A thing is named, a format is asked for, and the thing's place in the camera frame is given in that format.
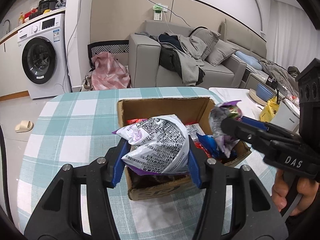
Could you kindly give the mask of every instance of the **white bucket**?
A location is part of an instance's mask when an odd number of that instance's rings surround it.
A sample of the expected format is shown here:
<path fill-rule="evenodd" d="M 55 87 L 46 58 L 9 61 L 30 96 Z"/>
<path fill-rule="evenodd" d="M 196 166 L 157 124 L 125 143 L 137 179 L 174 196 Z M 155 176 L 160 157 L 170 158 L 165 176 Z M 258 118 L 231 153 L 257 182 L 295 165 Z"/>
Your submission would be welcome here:
<path fill-rule="evenodd" d="M 300 110 L 288 99 L 280 102 L 279 110 L 270 123 L 285 128 L 291 132 L 299 128 Z"/>

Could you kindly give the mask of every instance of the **white curtain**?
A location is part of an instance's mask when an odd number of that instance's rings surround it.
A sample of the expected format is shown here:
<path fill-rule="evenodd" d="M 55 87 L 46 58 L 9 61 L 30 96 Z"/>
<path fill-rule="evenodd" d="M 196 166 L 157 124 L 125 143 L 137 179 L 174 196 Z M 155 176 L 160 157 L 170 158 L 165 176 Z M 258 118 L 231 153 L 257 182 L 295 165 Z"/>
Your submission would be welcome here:
<path fill-rule="evenodd" d="M 272 0 L 267 33 L 267 59 L 288 69 L 300 71 L 315 58 L 320 59 L 320 31 L 305 11 Z"/>

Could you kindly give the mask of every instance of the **cardboard box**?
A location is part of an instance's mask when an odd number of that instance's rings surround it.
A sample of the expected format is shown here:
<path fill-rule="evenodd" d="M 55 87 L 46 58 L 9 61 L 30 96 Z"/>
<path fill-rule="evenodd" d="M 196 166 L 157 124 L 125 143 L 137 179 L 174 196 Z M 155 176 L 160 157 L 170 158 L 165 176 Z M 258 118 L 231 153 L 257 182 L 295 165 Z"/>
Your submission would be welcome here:
<path fill-rule="evenodd" d="M 118 122 L 120 127 L 124 127 L 127 125 L 127 120 L 175 114 L 182 123 L 197 122 L 205 134 L 212 134 L 208 117 L 214 105 L 215 103 L 212 99 L 199 97 L 124 99 L 118 101 L 117 104 Z M 237 157 L 229 163 L 225 163 L 225 165 L 235 167 L 251 153 L 250 148 L 242 141 L 236 145 L 235 150 Z M 137 179 L 136 176 L 140 176 L 129 172 L 128 168 L 125 168 L 124 172 L 127 180 L 128 196 L 131 200 L 162 197 L 195 187 L 190 176 L 186 176 L 160 185 L 133 188 L 132 182 Z"/>

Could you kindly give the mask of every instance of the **hand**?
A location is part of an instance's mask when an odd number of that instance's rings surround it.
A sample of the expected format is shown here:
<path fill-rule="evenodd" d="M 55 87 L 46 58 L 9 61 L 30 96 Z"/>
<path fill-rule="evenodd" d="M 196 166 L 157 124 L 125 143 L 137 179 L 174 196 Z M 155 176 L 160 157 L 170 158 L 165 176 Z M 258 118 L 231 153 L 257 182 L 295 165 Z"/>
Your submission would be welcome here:
<path fill-rule="evenodd" d="M 278 170 L 276 173 L 275 183 L 272 187 L 272 200 L 276 204 L 279 212 L 287 205 L 285 196 L 289 192 L 289 186 L 284 182 L 282 175 L 283 171 Z M 314 201 L 318 188 L 318 182 L 306 178 L 300 178 L 297 184 L 297 191 L 302 194 L 302 198 L 290 216 L 296 216 L 305 211 Z"/>

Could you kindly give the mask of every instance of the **pink checkered bag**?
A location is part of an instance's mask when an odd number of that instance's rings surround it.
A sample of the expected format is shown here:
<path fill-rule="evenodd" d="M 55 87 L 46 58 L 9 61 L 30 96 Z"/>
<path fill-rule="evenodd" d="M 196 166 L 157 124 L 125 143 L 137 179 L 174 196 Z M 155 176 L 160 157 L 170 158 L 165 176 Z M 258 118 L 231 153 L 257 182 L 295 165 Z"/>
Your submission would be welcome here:
<path fill-rule="evenodd" d="M 94 90 L 120 89 L 130 87 L 127 69 L 109 52 L 92 57 L 95 70 L 92 72 Z"/>

